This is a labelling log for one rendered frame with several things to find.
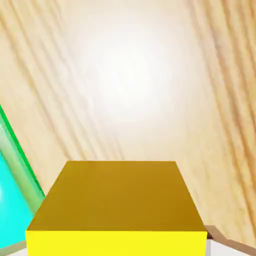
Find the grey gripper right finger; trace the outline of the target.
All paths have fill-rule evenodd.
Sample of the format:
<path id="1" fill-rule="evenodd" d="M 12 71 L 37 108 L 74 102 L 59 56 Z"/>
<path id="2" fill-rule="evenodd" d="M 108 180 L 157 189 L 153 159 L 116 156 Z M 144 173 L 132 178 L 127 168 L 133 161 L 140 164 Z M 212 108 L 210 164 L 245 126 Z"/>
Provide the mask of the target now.
<path id="1" fill-rule="evenodd" d="M 256 256 L 256 248 L 226 238 L 214 225 L 206 225 L 205 256 Z"/>

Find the small yellow cube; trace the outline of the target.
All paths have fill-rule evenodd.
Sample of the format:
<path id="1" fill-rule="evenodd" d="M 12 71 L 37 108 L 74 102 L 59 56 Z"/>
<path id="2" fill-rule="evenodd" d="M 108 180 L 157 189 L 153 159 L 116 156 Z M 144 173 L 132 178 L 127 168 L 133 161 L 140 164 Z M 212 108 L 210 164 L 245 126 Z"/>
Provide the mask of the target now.
<path id="1" fill-rule="evenodd" d="M 205 256 L 173 161 L 68 161 L 26 230 L 28 256 Z"/>

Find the large green box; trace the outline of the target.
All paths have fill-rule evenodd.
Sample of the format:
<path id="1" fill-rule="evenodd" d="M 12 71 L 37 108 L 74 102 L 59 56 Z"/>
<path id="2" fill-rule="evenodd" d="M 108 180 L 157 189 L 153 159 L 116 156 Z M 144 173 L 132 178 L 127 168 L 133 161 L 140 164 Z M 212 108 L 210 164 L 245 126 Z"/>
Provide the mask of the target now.
<path id="1" fill-rule="evenodd" d="M 0 255 L 26 240 L 45 194 L 0 105 Z"/>

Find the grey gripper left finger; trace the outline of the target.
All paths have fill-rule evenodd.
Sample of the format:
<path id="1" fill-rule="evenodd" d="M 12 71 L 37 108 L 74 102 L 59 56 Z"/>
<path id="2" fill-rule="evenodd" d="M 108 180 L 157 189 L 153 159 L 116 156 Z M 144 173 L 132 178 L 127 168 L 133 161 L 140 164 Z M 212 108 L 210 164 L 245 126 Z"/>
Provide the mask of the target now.
<path id="1" fill-rule="evenodd" d="M 28 256 L 26 240 L 0 248 L 0 256 Z"/>

